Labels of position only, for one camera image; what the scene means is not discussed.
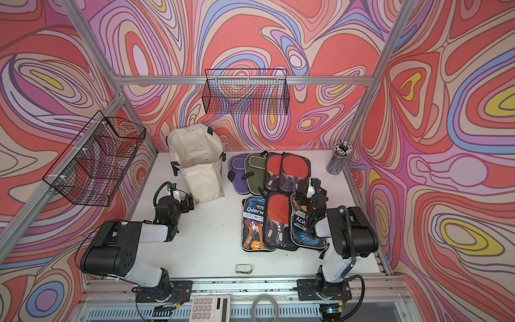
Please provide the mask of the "clear red paddle case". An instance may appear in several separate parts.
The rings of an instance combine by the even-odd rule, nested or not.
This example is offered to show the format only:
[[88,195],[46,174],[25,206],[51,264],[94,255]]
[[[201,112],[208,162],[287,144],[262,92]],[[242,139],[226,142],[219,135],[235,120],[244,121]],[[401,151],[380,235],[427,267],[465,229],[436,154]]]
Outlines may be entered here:
[[280,168],[279,191],[307,193],[311,176],[311,161],[296,154],[284,153]]
[[269,191],[276,191],[278,189],[281,164],[281,154],[275,152],[270,152],[267,154],[265,188]]

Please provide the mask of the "beige canvas tote bag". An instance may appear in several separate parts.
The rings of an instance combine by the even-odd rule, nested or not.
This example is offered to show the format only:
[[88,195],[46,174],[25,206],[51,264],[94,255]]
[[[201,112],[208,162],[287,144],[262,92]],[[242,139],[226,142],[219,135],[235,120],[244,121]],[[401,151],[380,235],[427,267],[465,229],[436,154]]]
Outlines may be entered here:
[[221,168],[226,154],[213,128],[198,123],[174,129],[167,144],[174,176],[182,174],[196,204],[224,196]]

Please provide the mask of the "purple paddle case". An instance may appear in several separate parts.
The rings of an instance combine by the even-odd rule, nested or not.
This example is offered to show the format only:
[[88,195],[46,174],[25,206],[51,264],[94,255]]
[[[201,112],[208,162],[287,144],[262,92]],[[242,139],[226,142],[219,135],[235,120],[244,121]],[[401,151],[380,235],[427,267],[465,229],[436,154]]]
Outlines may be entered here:
[[240,195],[249,195],[249,187],[245,175],[245,159],[248,153],[237,154],[229,159],[228,179],[232,183],[234,190]]

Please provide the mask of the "olive green paddle case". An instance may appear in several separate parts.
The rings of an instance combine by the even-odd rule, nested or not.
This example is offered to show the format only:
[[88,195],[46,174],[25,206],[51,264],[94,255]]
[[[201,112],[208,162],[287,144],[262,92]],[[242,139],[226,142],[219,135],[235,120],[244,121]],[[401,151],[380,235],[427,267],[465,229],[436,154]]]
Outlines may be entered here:
[[266,179],[267,152],[248,154],[244,162],[245,173],[243,179],[247,182],[249,192],[261,195],[264,191]]

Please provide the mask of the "clear case with orange balls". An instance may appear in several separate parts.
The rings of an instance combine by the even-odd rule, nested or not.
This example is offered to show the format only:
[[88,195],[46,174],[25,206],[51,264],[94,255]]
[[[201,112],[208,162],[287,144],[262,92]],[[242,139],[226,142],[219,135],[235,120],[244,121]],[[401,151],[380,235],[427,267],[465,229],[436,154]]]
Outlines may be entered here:
[[251,196],[242,203],[241,247],[245,252],[276,250],[264,242],[265,202],[262,197]]

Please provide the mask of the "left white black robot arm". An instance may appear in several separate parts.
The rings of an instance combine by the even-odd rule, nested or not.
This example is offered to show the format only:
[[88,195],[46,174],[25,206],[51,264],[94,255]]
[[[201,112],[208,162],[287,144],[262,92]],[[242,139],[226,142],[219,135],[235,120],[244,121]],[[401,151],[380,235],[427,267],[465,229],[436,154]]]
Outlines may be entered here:
[[166,181],[152,199],[151,221],[110,220],[95,233],[80,259],[79,270],[88,275],[120,279],[134,285],[136,299],[144,302],[183,302],[186,291],[176,289],[169,273],[138,255],[142,244],[167,244],[179,233],[181,215],[194,210],[193,195]]

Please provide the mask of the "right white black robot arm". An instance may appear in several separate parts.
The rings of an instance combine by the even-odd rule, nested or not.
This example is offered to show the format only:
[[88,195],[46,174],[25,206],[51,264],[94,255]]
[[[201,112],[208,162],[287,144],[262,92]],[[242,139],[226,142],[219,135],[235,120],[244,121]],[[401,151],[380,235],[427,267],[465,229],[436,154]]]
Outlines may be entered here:
[[296,208],[291,223],[297,229],[291,237],[301,247],[322,249],[322,256],[329,246],[333,247],[314,279],[297,281],[299,299],[343,303],[351,300],[351,270],[379,248],[374,229],[360,207],[328,208],[327,191],[317,178],[311,179],[305,195],[297,194],[296,198],[290,199]]

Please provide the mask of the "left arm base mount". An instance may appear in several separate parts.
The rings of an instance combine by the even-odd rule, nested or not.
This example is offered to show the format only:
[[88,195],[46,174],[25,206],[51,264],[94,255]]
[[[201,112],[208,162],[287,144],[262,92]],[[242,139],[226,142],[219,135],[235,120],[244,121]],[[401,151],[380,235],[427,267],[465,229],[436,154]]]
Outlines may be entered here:
[[191,280],[173,280],[154,288],[134,287],[131,291],[135,293],[137,303],[183,304],[190,300],[192,288]]

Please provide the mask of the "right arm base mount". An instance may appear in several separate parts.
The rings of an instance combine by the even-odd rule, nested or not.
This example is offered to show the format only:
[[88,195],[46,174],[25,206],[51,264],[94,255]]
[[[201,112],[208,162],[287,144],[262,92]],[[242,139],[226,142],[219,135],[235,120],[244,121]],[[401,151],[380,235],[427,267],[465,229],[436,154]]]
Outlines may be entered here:
[[300,301],[350,301],[349,283],[328,283],[317,279],[299,279],[295,291]]

